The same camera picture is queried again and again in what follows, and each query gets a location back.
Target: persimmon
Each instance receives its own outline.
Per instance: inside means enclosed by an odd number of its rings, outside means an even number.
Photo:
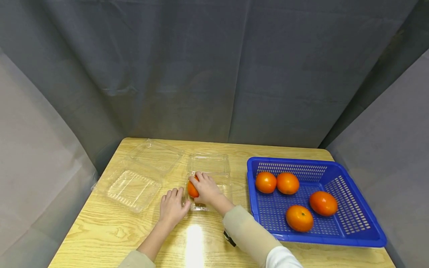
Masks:
[[[280,173],[277,176],[277,189],[285,195],[296,193],[299,189],[298,178],[292,173]]]
[[[188,181],[188,194],[190,197],[196,198],[199,196],[198,191],[196,190],[195,186],[193,185],[193,183],[191,181]]]
[[[310,206],[322,216],[332,216],[338,210],[338,202],[330,193],[318,191],[310,196]]]
[[[298,205],[293,205],[286,211],[286,222],[297,232],[308,232],[314,225],[311,212],[307,208]]]
[[[272,193],[275,190],[277,179],[270,172],[260,172],[256,176],[256,189],[262,193]]]

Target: wooden table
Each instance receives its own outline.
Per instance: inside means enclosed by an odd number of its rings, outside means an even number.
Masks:
[[[108,177],[127,153],[142,139],[124,139],[101,176]],[[114,268],[138,247],[159,215],[159,200],[169,189],[184,185],[187,157],[208,152],[229,155],[233,200],[250,211],[246,162],[253,156],[333,161],[322,149],[238,145],[159,140],[185,150],[180,163],[166,176],[163,188],[140,214],[92,193],[67,234],[49,268]],[[157,267],[256,267],[252,259],[233,248],[222,235],[221,217],[215,212],[190,212],[176,226],[161,249]],[[306,268],[394,267],[384,248],[357,248],[319,244],[283,243]]]

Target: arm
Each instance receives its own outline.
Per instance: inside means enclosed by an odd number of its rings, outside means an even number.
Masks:
[[[189,180],[199,192],[195,202],[212,206],[224,218],[223,223],[229,236],[237,246],[249,254],[260,267],[302,268],[293,254],[265,230],[241,206],[235,206],[217,187],[212,177],[196,173]]]
[[[174,227],[185,217],[190,208],[189,200],[182,207],[183,188],[169,190],[161,199],[160,218],[136,251],[123,260],[118,268],[152,268],[154,261],[167,236]]]

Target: black strap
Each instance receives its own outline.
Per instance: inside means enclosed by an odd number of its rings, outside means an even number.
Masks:
[[[234,240],[227,234],[227,232],[226,231],[224,231],[224,236],[225,236],[225,238],[228,240],[228,242],[233,246],[233,247],[235,247],[237,244],[234,242]]]

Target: beige sleeve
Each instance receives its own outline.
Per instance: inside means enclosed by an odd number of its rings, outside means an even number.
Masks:
[[[236,206],[225,214],[224,226],[237,246],[249,254],[259,267],[265,267],[268,253],[273,248],[282,246],[242,206]]]
[[[155,264],[145,254],[133,250],[125,257],[118,268],[155,268]]]

